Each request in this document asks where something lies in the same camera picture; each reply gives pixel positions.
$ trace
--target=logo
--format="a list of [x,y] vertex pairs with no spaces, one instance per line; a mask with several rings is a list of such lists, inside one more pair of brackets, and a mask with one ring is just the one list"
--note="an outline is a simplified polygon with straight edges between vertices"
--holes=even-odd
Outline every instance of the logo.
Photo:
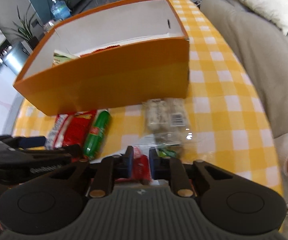
[[137,193],[140,194],[140,195],[144,195],[146,193],[146,190],[140,189],[140,190],[137,191]]
[[30,172],[33,173],[33,174],[41,173],[41,172],[49,172],[49,171],[54,171],[56,169],[59,169],[61,167],[62,167],[62,165],[57,164],[57,165],[53,165],[53,166],[40,167],[40,168],[37,168],[37,169],[30,168]]
[[90,134],[94,134],[94,135],[98,135],[99,132],[100,132],[100,128],[94,127],[94,126],[90,130]]

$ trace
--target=plastic wrap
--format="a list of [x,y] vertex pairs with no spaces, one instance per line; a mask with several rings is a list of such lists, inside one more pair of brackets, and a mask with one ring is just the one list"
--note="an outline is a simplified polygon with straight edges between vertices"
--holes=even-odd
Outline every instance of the plastic wrap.
[[185,148],[196,146],[183,99],[148,100],[144,109],[145,134],[153,134],[154,142],[138,145],[141,149],[156,147],[160,157],[180,158]]

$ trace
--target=plant pot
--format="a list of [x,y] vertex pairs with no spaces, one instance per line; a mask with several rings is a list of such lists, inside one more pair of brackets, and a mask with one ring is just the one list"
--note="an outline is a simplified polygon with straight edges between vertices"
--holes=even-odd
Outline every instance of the plant pot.
[[30,39],[29,42],[28,42],[28,44],[29,44],[29,46],[31,47],[32,50],[35,49],[35,47],[38,45],[38,43],[39,43],[39,40],[35,36],[32,39]]

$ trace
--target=red snack package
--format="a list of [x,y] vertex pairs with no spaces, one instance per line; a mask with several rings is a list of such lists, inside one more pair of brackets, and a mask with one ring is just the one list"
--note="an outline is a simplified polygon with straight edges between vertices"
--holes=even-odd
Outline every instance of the red snack package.
[[148,185],[152,180],[148,157],[142,154],[138,147],[133,147],[133,149],[132,179],[139,180],[142,184]]
[[59,114],[49,132],[45,147],[48,150],[79,144],[83,147],[86,136],[94,121],[96,110],[75,114]]

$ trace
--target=blue water bottle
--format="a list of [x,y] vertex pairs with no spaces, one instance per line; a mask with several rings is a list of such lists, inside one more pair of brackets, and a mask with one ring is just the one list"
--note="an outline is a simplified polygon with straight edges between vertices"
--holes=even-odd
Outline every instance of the blue water bottle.
[[65,20],[71,16],[71,12],[64,1],[52,0],[52,2],[51,12],[55,20]]

